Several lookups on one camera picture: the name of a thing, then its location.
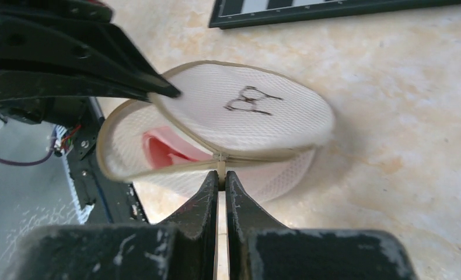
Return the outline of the pink bra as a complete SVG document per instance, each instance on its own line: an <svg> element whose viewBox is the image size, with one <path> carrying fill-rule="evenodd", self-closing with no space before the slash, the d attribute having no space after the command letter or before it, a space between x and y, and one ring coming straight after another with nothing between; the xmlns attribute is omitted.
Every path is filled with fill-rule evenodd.
<svg viewBox="0 0 461 280"><path fill-rule="evenodd" d="M212 159L212 152L170 126L144 132L141 143L145 159L152 169Z"/></svg>

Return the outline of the white mesh laundry bag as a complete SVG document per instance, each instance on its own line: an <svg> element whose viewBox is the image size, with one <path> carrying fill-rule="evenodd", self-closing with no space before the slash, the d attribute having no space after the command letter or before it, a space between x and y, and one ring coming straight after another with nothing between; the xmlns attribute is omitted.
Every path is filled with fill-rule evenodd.
<svg viewBox="0 0 461 280"><path fill-rule="evenodd" d="M171 99L128 100L104 121L96 144L102 173L113 181L143 183L190 197L207 173L233 171L256 201L296 187L317 149L331 138L335 116L314 90L266 69L195 61L165 72L181 90ZM162 169L149 167L142 135L170 126L212 152L212 159Z"/></svg>

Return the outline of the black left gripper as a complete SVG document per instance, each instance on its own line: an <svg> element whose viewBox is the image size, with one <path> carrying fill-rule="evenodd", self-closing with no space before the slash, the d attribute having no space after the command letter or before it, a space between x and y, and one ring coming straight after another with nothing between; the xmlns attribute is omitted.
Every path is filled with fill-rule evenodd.
<svg viewBox="0 0 461 280"><path fill-rule="evenodd" d="M0 1L0 114L74 125L89 97L179 97L112 16L101 1Z"/></svg>

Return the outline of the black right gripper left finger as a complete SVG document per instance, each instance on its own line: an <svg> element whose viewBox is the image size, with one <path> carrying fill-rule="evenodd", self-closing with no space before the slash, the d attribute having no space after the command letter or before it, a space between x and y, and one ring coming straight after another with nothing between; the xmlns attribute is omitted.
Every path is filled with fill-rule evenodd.
<svg viewBox="0 0 461 280"><path fill-rule="evenodd" d="M38 227L7 279L214 279L218 175L163 221Z"/></svg>

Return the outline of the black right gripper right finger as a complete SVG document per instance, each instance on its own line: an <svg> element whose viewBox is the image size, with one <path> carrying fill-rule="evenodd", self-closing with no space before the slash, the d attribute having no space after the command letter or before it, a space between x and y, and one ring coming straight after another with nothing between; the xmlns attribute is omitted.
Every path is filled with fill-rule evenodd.
<svg viewBox="0 0 461 280"><path fill-rule="evenodd" d="M416 279L392 234L366 229L291 229L226 175L231 279Z"/></svg>

